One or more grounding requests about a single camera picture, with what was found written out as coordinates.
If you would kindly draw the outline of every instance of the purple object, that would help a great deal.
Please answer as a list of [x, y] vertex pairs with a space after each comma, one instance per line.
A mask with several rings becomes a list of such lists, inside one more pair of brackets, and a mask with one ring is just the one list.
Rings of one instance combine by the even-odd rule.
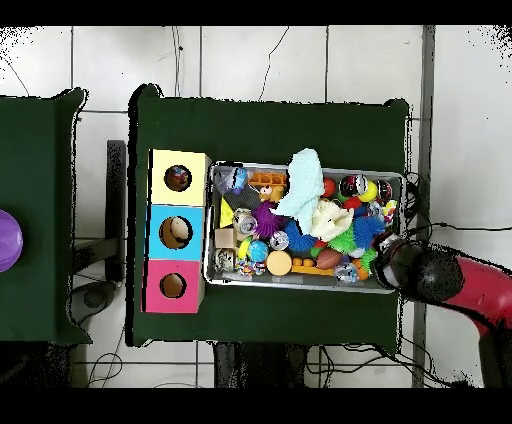
[[0, 209], [0, 272], [14, 265], [22, 247], [23, 237], [18, 221]]
[[256, 218], [258, 226], [256, 227], [256, 234], [263, 238], [270, 238], [276, 231], [279, 230], [280, 226], [283, 226], [288, 219], [285, 216], [274, 215], [270, 212], [270, 209], [275, 209], [277, 205], [270, 200], [265, 200], [261, 204], [253, 209], [252, 216]]

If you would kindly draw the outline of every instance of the green tabletop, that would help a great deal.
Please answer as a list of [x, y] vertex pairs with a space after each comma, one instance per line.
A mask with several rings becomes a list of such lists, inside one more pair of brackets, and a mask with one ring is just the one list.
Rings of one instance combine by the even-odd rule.
[[408, 105], [291, 104], [161, 98], [154, 85], [130, 102], [129, 233], [135, 238], [127, 328], [133, 341], [223, 340], [304, 344], [377, 343], [396, 348], [398, 296], [208, 285], [198, 314], [140, 311], [148, 149], [204, 152], [212, 161], [287, 164], [310, 147], [323, 167], [403, 173]]
[[66, 307], [73, 117], [84, 95], [0, 97], [0, 209], [18, 220], [24, 243], [18, 262], [0, 273], [0, 340], [89, 341]]

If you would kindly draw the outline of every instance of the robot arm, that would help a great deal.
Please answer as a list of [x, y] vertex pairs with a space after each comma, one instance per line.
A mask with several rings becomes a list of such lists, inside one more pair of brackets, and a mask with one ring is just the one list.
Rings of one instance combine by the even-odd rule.
[[486, 387], [512, 387], [512, 277], [455, 250], [379, 236], [372, 272], [405, 298], [464, 313], [480, 333]]

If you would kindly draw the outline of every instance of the plastic bin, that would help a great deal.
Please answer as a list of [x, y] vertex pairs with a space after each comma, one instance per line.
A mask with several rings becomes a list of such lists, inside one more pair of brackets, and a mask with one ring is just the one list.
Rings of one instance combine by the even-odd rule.
[[[222, 196], [213, 184], [213, 177], [216, 172], [227, 170], [233, 166], [244, 167], [247, 170], [257, 173], [281, 173], [286, 174], [288, 166], [286, 165], [262, 165], [256, 163], [233, 163], [233, 162], [215, 162], [212, 163], [208, 172], [209, 178], [209, 201], [207, 204], [206, 217], [206, 237], [205, 237], [205, 261], [203, 266], [203, 275], [209, 284], [229, 284], [254, 287], [273, 287], [281, 289], [302, 289], [302, 290], [327, 290], [327, 291], [348, 291], [361, 293], [379, 293], [389, 294], [393, 290], [382, 287], [374, 276], [370, 276], [363, 281], [357, 281], [350, 284], [339, 284], [337, 279], [332, 276], [306, 275], [297, 273], [288, 273], [282, 277], [277, 277], [265, 271], [263, 275], [242, 276], [236, 272], [216, 271], [214, 266], [215, 229], [219, 227], [220, 203]], [[324, 177], [332, 178], [338, 184], [339, 181], [352, 174], [363, 174], [370, 180], [386, 180], [392, 187], [392, 199], [398, 202], [397, 212], [395, 212], [393, 221], [393, 232], [401, 233], [405, 230], [404, 204], [405, 204], [405, 178], [393, 172], [375, 172], [361, 170], [331, 169], [322, 168]], [[259, 202], [258, 193], [248, 185], [240, 195], [232, 193], [224, 197], [233, 196], [232, 201], [238, 202], [237, 207], [246, 207], [252, 209]]]

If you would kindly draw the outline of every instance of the yellow box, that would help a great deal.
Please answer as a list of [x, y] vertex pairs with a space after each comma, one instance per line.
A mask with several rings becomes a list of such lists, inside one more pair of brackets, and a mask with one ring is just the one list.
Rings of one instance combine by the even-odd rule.
[[[157, 150], [153, 156], [151, 172], [151, 203], [176, 206], [206, 206], [206, 183], [210, 159], [204, 153], [181, 152], [177, 150]], [[184, 170], [184, 179], [178, 181], [176, 172]], [[175, 191], [176, 184], [182, 191]]]

